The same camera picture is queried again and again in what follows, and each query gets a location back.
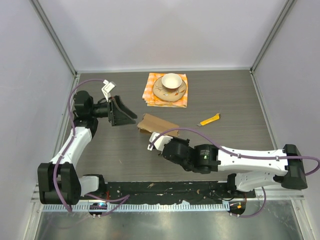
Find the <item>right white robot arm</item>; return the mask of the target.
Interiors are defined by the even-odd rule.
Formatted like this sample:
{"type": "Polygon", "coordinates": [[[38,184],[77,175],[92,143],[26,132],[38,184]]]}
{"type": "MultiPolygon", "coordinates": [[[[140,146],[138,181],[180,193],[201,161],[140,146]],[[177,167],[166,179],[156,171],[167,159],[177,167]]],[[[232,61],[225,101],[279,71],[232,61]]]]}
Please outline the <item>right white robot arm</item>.
{"type": "Polygon", "coordinates": [[[187,172],[228,171],[226,193],[233,198],[256,188],[281,185],[290,190],[308,187],[303,161],[294,144],[269,151],[219,149],[213,144],[191,147],[188,139],[161,136],[154,147],[168,161],[187,172]]]}

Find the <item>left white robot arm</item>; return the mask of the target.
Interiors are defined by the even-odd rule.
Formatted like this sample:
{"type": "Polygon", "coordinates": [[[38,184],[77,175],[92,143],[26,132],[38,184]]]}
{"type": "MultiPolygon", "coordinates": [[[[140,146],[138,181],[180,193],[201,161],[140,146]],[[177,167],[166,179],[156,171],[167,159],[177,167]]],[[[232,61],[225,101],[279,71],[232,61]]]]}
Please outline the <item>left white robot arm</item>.
{"type": "Polygon", "coordinates": [[[39,199],[44,205],[76,205],[86,194],[102,199],[107,192],[104,177],[101,174],[78,177],[76,165],[97,132],[99,118],[108,118],[112,126],[133,125],[138,118],[118,95],[94,103],[93,97],[81,90],[73,100],[74,128],[58,154],[37,168],[39,199]]]}

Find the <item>brown cardboard express box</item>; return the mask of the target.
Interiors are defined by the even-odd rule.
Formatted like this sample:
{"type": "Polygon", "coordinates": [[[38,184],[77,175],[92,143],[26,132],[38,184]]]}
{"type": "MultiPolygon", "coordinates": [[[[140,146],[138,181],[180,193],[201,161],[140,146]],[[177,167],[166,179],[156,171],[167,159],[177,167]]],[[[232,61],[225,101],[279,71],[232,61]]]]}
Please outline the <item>brown cardboard express box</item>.
{"type": "Polygon", "coordinates": [[[180,126],[177,124],[163,120],[149,113],[145,113],[142,120],[137,124],[138,130],[144,134],[152,134],[153,132],[162,133],[169,129],[179,127],[180,126]]]}

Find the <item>yellow utility knife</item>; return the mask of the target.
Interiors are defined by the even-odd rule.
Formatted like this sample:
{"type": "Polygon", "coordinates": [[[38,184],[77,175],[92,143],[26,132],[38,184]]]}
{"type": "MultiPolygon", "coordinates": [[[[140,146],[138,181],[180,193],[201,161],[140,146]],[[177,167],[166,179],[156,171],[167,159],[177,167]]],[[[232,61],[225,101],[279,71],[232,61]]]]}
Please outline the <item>yellow utility knife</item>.
{"type": "Polygon", "coordinates": [[[202,127],[202,126],[208,125],[208,124],[210,124],[212,122],[215,122],[215,121],[219,120],[220,118],[221,118],[221,114],[217,113],[216,115],[201,121],[200,123],[197,124],[197,126],[198,127],[202,127]]]}

